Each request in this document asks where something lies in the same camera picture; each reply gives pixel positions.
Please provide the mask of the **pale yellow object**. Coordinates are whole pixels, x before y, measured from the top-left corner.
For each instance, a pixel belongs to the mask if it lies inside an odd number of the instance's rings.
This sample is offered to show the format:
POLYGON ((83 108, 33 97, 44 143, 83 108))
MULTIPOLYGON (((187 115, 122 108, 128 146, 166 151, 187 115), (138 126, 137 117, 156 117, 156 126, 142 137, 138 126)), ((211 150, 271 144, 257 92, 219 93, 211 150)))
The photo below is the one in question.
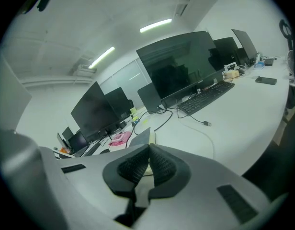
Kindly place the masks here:
POLYGON ((238 70, 229 70, 224 73, 224 76, 226 79, 235 79, 238 78, 240 74, 238 70))

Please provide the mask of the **black office chair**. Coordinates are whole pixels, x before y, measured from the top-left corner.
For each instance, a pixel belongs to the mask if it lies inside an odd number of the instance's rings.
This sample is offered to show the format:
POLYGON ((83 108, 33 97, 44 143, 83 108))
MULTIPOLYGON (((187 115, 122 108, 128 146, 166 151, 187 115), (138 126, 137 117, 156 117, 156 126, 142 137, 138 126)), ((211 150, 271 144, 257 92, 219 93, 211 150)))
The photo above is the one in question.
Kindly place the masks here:
MULTIPOLYGON (((289 51, 293 52, 292 62, 293 62, 293 72, 294 72, 293 75, 295 78, 295 32, 293 31, 293 29, 290 28, 288 23, 284 21, 284 19, 280 20, 279 28, 284 38, 287 39, 289 51)), ((286 107, 288 109, 292 109, 293 107, 295 107, 295 87, 289 87, 286 107)))

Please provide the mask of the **small white fan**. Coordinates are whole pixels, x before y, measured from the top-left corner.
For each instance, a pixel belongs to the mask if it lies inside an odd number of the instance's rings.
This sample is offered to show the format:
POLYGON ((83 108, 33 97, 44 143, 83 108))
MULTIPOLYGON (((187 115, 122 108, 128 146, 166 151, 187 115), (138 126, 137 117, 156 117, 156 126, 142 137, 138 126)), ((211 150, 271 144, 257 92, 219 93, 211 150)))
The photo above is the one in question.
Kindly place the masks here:
POLYGON ((293 50, 289 50, 286 55, 286 64, 291 75, 294 75, 294 53, 293 50))

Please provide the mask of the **dark laptop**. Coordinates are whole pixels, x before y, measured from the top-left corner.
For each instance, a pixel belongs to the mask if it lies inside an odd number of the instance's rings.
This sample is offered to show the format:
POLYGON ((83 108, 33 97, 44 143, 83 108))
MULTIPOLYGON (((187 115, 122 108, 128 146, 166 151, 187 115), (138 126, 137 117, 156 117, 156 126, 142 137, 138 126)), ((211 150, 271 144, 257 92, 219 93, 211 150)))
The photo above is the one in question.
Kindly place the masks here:
POLYGON ((84 135, 80 131, 69 138, 68 142, 75 153, 80 151, 81 149, 86 149, 89 146, 88 141, 85 139, 84 135))

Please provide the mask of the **grey backed monitor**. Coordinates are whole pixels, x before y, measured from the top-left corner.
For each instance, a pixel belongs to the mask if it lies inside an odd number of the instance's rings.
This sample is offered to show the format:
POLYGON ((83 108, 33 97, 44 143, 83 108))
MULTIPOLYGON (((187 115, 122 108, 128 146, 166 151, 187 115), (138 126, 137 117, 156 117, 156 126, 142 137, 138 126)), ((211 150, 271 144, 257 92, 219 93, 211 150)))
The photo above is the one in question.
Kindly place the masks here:
POLYGON ((149 114, 160 111, 161 98, 153 83, 142 87, 137 93, 149 114))
POLYGON ((134 107, 133 102, 127 98, 121 87, 107 93, 105 97, 121 120, 131 115, 130 109, 134 107))

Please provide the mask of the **pink packet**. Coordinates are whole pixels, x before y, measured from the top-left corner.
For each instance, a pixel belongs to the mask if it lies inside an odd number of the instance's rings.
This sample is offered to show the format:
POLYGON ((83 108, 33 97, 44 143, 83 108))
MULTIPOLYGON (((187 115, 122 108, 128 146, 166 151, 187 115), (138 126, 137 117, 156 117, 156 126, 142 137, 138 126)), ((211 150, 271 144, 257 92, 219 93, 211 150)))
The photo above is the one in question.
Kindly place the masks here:
POLYGON ((109 146, 120 146, 126 144, 131 137, 132 133, 130 131, 126 131, 120 134, 117 134, 109 143, 109 146))

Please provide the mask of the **wide black monitor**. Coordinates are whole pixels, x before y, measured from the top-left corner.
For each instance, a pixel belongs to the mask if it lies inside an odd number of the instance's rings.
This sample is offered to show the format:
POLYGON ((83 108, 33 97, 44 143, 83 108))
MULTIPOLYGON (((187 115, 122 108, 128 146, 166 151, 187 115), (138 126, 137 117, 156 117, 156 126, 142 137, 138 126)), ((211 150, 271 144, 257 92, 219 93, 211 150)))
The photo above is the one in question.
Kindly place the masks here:
POLYGON ((164 107, 223 79, 224 64, 207 31, 169 37, 136 52, 164 107))

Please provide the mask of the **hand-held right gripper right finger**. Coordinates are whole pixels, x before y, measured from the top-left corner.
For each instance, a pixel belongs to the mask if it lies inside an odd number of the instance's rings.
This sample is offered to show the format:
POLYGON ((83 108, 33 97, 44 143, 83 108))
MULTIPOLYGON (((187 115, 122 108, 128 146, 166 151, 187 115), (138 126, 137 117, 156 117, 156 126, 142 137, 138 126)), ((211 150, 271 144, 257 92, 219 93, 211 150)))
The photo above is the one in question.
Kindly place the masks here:
POLYGON ((157 183, 137 230, 232 230, 270 204, 258 187, 213 159, 161 145, 149 151, 157 183))

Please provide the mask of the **black keyboard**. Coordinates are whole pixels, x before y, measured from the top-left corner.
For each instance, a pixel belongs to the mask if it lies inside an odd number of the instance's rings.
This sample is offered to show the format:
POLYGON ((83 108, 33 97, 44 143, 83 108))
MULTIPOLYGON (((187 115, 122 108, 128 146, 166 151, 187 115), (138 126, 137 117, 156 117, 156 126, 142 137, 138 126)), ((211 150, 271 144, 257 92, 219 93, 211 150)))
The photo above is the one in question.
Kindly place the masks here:
POLYGON ((235 86, 234 83, 221 81, 210 88, 201 91, 194 97, 178 105, 178 108, 187 115, 192 115, 203 109, 213 101, 224 95, 235 86))

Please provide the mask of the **black phone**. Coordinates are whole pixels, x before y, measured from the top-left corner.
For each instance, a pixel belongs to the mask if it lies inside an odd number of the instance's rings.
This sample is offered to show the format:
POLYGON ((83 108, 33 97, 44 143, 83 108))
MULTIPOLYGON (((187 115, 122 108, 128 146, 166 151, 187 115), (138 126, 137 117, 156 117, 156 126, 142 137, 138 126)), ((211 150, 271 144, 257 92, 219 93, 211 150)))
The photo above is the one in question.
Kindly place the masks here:
POLYGON ((267 77, 258 77, 255 80, 255 82, 256 83, 261 83, 261 84, 275 85, 277 83, 277 79, 267 78, 267 77))

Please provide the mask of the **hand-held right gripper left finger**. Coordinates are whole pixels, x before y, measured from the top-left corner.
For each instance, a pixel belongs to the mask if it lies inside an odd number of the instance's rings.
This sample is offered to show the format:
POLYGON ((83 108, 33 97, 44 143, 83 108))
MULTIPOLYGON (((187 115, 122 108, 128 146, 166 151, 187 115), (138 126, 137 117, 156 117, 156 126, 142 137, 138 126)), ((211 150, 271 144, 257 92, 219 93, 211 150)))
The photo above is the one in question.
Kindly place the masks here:
POLYGON ((41 147, 40 209, 46 229, 150 230, 150 211, 134 217, 135 184, 121 177, 120 164, 147 157, 148 145, 83 158, 56 160, 41 147), (130 227, 121 223, 130 220, 130 227))

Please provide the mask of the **ceiling light tube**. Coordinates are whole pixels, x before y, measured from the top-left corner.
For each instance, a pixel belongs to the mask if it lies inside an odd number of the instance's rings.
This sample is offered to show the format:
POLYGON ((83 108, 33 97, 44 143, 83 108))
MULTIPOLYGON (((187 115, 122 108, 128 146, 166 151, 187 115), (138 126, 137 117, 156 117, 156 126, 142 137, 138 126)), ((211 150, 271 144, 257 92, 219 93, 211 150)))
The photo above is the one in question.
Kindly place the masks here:
POLYGON ((104 53, 102 53, 97 59, 95 59, 88 67, 88 69, 94 68, 99 62, 101 62, 107 55, 115 50, 115 47, 110 47, 104 53))
POLYGON ((163 21, 159 21, 159 22, 147 25, 147 26, 141 28, 139 31, 140 31, 140 33, 144 33, 144 32, 146 32, 148 30, 151 30, 153 28, 156 28, 156 27, 159 27, 159 26, 162 26, 162 25, 169 24, 171 22, 172 22, 172 18, 169 18, 169 19, 166 19, 166 20, 163 20, 163 21))

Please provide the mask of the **long grey keyboard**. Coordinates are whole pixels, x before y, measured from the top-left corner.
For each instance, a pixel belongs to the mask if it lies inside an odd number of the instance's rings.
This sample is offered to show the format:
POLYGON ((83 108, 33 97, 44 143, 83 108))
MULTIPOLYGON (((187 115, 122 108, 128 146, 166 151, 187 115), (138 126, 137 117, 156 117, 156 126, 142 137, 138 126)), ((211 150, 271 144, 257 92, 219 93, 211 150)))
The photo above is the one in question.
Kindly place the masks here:
POLYGON ((100 143, 96 143, 93 147, 91 147, 89 149, 89 151, 87 151, 83 156, 91 156, 94 154, 94 152, 98 149, 98 147, 100 146, 100 143))

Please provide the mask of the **large curved black monitor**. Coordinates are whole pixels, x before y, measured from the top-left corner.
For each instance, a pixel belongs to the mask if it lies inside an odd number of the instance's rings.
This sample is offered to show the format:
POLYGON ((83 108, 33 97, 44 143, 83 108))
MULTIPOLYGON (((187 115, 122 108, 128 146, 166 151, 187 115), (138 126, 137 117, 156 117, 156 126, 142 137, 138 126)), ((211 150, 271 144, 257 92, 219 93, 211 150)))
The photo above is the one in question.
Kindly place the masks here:
POLYGON ((81 97, 71 115, 88 142, 98 139, 120 121, 97 82, 81 97))

